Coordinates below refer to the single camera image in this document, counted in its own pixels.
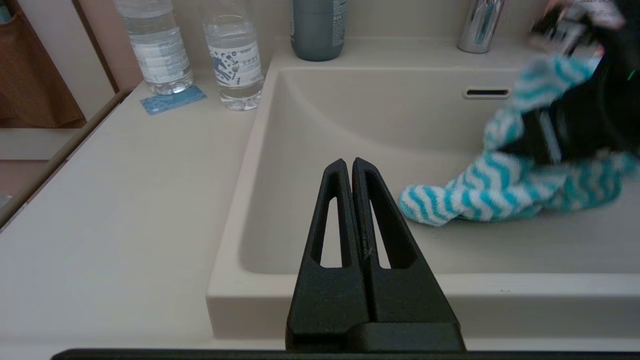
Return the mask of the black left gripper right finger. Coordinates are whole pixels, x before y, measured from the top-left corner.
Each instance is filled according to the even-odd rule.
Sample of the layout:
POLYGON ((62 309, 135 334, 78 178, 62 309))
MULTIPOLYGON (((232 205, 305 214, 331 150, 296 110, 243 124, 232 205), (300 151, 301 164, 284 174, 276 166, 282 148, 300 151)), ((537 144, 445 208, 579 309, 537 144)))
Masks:
POLYGON ((360 157, 353 202, 369 321, 351 330, 363 352, 464 352, 460 323, 381 173, 360 157))

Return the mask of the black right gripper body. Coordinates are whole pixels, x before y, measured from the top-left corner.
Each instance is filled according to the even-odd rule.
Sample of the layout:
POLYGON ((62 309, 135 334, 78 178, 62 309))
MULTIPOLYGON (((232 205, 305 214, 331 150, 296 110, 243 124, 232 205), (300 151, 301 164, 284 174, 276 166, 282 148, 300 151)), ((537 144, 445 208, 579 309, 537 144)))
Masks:
POLYGON ((561 164, 617 152, 620 144, 606 122, 605 88, 609 64, 542 109, 542 163, 561 164))

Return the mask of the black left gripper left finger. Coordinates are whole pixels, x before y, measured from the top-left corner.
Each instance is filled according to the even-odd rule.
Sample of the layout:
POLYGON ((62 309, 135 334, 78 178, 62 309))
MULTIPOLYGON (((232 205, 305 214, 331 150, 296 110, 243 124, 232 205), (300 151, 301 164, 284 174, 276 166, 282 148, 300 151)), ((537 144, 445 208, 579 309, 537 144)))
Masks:
POLYGON ((345 352, 347 333, 370 321, 362 238, 345 160, 325 168, 285 327, 289 352, 345 352), (330 201, 336 199, 341 266, 325 268, 330 201))

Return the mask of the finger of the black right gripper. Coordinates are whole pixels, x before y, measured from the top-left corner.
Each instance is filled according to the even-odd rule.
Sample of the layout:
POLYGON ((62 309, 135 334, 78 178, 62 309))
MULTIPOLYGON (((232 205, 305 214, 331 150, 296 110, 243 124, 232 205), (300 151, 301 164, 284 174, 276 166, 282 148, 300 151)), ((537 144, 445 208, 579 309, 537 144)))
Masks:
POLYGON ((537 166, 546 165, 546 141, 536 135, 524 134, 519 139, 500 146, 499 151, 515 157, 528 158, 537 166))
POLYGON ((545 115, 546 111, 528 111, 521 114, 523 125, 521 138, 544 139, 542 119, 545 115))

